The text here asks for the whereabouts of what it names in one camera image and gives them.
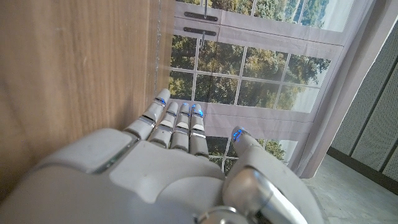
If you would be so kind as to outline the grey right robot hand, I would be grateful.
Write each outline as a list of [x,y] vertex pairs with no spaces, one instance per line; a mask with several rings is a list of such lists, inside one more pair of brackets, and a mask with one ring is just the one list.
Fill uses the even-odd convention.
[[322,223],[315,197],[242,127],[225,174],[209,159],[200,105],[163,89],[122,131],[53,152],[1,204],[2,223]]

